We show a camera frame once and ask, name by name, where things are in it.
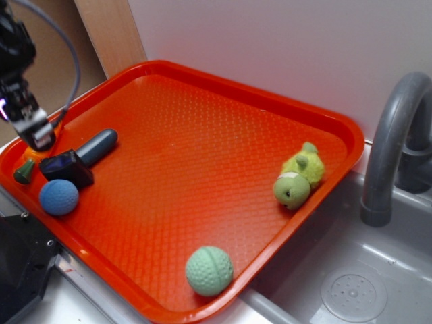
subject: plush frog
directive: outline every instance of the plush frog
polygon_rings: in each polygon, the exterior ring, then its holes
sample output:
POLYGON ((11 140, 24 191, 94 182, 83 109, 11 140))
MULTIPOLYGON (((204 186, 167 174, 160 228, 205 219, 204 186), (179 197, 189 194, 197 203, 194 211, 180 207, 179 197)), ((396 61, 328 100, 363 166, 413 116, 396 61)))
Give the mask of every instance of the plush frog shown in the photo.
POLYGON ((302 150, 283 164, 273 187, 276 199, 289 210, 299 208, 319 185, 324 171, 317 148, 305 142, 302 150))

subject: gray faucet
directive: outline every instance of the gray faucet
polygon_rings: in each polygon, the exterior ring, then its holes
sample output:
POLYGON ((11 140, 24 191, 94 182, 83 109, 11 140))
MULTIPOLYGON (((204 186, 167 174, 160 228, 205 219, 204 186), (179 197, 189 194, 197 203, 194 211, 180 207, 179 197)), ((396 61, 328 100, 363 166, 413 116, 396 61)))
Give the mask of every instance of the gray faucet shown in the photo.
POLYGON ((412 193, 431 187, 431 117, 430 77, 422 72, 405 75, 393 89, 373 139, 361 201, 365 224, 390 222, 394 184, 412 193))

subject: plastic tray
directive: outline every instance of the plastic tray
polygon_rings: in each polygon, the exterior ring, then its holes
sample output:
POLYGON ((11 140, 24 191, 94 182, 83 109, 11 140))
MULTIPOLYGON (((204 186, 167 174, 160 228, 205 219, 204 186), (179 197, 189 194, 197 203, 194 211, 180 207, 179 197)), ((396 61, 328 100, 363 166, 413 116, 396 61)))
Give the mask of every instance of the plastic tray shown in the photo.
POLYGON ((26 145, 0 156, 0 182, 138 312, 158 323, 201 321, 225 308, 294 234, 362 154, 347 117, 164 61, 131 67, 74 102, 53 154, 113 128, 119 141, 92 167, 95 183, 64 217, 46 214, 37 171, 14 181, 26 145), (296 212, 273 197, 282 163, 313 142, 326 166, 296 212), (218 246, 234 280, 204 298, 189 256, 218 246))

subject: cable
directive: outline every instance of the cable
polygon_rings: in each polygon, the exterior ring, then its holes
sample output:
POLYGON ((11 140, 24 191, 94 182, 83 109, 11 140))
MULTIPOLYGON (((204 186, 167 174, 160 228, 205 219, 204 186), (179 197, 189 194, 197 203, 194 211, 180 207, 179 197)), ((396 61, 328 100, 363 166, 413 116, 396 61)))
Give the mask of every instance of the cable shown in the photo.
MULTIPOLYGON (((78 55, 76 54, 75 48, 72 44, 72 41, 68 38, 66 33, 41 8, 39 8, 37 5, 33 4, 29 0, 12 0, 12 1, 19 4, 19 5, 22 5, 23 7, 28 8, 30 11, 34 12, 36 15, 41 17, 46 23, 48 23, 48 25, 50 25, 60 35, 60 37, 64 40, 64 42, 66 43, 67 47, 70 50, 70 53, 72 54, 72 59, 74 60, 74 67, 75 67, 74 85, 72 86, 72 90, 69 94, 69 97, 67 98, 65 106, 63 107, 63 109, 60 113, 60 116, 55 121, 52 121, 49 124, 51 131, 52 131, 52 129, 54 129, 63 120, 63 118, 65 117, 66 113, 69 110, 69 107, 70 107, 72 100, 74 100, 74 97, 76 96, 76 93, 78 92, 78 87, 80 85, 80 79, 81 79, 80 62, 78 61, 78 55)), ((38 132, 39 134, 35 134, 35 138, 36 139, 42 138, 44 135, 46 135, 45 134, 46 132, 47 132, 47 129, 44 130, 44 128, 42 128, 38 132)))

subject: sink drain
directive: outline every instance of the sink drain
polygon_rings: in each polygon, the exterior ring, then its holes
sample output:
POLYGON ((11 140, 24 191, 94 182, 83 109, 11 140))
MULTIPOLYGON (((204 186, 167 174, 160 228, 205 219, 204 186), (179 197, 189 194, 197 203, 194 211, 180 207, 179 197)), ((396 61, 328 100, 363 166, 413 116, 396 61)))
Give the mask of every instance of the sink drain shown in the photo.
POLYGON ((330 273, 321 287, 327 309, 352 323, 377 317, 387 304, 387 291, 373 272, 360 267, 344 267, 330 273))

